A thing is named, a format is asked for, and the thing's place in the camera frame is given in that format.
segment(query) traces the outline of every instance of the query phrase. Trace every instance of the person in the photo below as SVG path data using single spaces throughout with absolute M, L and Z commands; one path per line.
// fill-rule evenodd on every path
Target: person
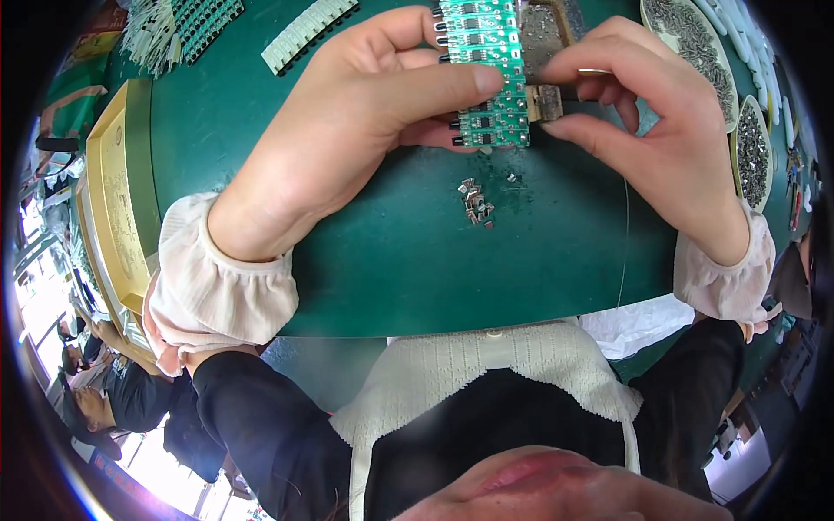
M 679 231 L 675 293 L 704 318 L 657 364 L 623 385 L 571 318 L 397 338 L 329 416 L 257 357 L 298 305 L 293 246 L 388 151 L 451 148 L 444 116 L 501 90 L 495 68 L 438 64 L 439 49 L 420 47 L 433 22 L 428 8 L 399 8 L 334 36 L 231 184 L 168 209 L 143 309 L 158 366 L 193 376 L 204 427 L 276 519 L 729 518 L 701 464 L 746 341 L 769 318 L 775 247 L 736 197 L 715 90 L 624 18 L 542 76 L 613 104 L 628 132 L 584 114 L 542 127 L 621 173 Z M 660 116 L 643 138 L 638 96 Z
M 58 324 L 58 337 L 63 344 L 61 361 L 64 371 L 67 371 L 71 376 L 78 371 L 78 367 L 82 367 L 82 370 L 85 371 L 90 368 L 89 361 L 107 356 L 105 353 L 107 348 L 102 349 L 103 340 L 93 333 L 92 319 L 78 306 L 73 306 L 73 311 L 75 313 L 74 320 L 62 320 Z M 83 349 L 69 347 L 69 343 L 77 340 L 85 329 L 89 331 L 89 335 L 84 341 Z
M 84 344 L 85 348 L 89 345 L 89 339 Z M 75 376 L 78 374 L 78 371 L 87 371 L 91 367 L 99 365 L 100 363 L 110 363 L 113 361 L 113 354 L 110 352 L 107 346 L 104 346 L 103 343 L 99 344 L 102 347 L 98 348 L 97 358 L 95 358 L 92 362 L 88 361 L 87 356 L 85 356 L 84 352 L 77 348 L 76 346 L 72 345 L 71 343 L 65 343 L 63 345 L 63 349 L 61 351 L 61 369 L 69 376 Z
M 120 345 L 112 322 L 92 323 L 91 329 L 97 337 L 107 339 L 108 344 Z M 147 433 L 168 414 L 163 428 L 165 450 L 209 483 L 217 481 L 219 470 L 224 468 L 234 485 L 232 479 L 237 469 L 227 461 L 226 449 L 203 429 L 197 413 L 197 394 L 188 375 L 171 378 L 148 374 L 141 364 L 121 353 L 110 354 L 104 363 L 110 367 L 100 386 L 90 383 L 72 388 L 61 375 L 63 418 L 73 436 L 102 449 L 110 458 L 120 459 L 121 450 L 114 444 L 112 433 Z

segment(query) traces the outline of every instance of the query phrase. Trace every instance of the hand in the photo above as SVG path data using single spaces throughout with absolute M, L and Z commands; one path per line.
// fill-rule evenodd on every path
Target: hand
M 613 75 L 583 77 L 577 69 Z M 585 114 L 543 125 L 623 175 L 671 226 L 715 262 L 745 255 L 750 231 L 736 199 L 726 129 L 715 89 L 659 38 L 625 18 L 612 18 L 556 54 L 542 73 L 549 83 L 576 83 L 583 99 L 613 104 L 631 133 Z M 644 98 L 661 120 L 634 132 L 634 101 Z
M 102 342 L 106 343 L 113 349 L 119 348 L 122 340 L 122 335 L 118 334 L 118 330 L 116 329 L 115 324 L 108 320 L 102 320 L 101 322 L 96 322 L 90 328 L 90 333 L 95 338 L 101 338 Z
M 208 216 L 232 258 L 287 252 L 364 187 L 399 145 L 451 148 L 432 117 L 491 98 L 497 68 L 438 64 L 435 20 L 413 6 L 382 13 L 328 41 L 310 60 L 238 176 Z

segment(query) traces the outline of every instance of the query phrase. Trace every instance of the mouth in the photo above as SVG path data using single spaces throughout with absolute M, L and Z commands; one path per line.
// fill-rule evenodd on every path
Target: mouth
M 597 467 L 585 456 L 567 450 L 545 450 L 528 454 L 489 476 L 475 497 L 492 493 L 528 493 L 551 486 L 573 469 Z

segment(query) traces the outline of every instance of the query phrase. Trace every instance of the green anti-static mat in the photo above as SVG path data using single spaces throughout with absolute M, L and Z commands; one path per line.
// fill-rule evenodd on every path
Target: green anti-static mat
M 261 52 L 312 2 L 245 2 L 246 10 L 193 66 L 153 83 L 160 214 L 178 198 L 228 184 L 319 45 L 377 13 L 414 3 L 360 0 L 359 13 L 324 33 L 279 78 Z M 616 14 L 640 21 L 637 0 L 578 3 L 588 28 Z M 754 93 L 746 65 L 729 41 L 722 42 L 740 97 Z M 566 103 L 565 110 L 599 113 L 596 103 Z M 626 241 L 622 177 L 536 125 L 530 133 L 529 147 L 490 155 L 417 147 L 389 154 L 352 203 L 296 246 L 300 305 L 281 334 L 443 333 L 613 308 L 624 260 L 622 304 L 669 293 L 675 231 L 632 190 Z M 783 126 L 773 129 L 771 140 L 786 158 Z M 327 153 L 327 143 L 320 150 Z M 780 250 L 790 215 L 784 168 L 780 161 L 765 208 Z M 507 182 L 510 173 L 518 177 L 514 183 Z M 466 178 L 495 206 L 494 228 L 466 217 L 458 191 Z

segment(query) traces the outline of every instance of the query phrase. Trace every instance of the white sleeve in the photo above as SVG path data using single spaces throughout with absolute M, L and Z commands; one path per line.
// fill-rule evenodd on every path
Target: white sleeve
M 182 373 L 182 353 L 267 343 L 299 304 L 292 250 L 269 263 L 224 255 L 209 236 L 217 193 L 179 199 L 165 214 L 160 271 L 151 279 L 143 327 L 163 373 Z
M 721 266 L 707 257 L 686 235 L 678 233 L 675 250 L 675 296 L 708 317 L 735 320 L 747 326 L 765 322 L 778 313 L 761 306 L 776 261 L 776 246 L 760 213 L 743 199 L 750 229 L 744 258 L 735 266 Z

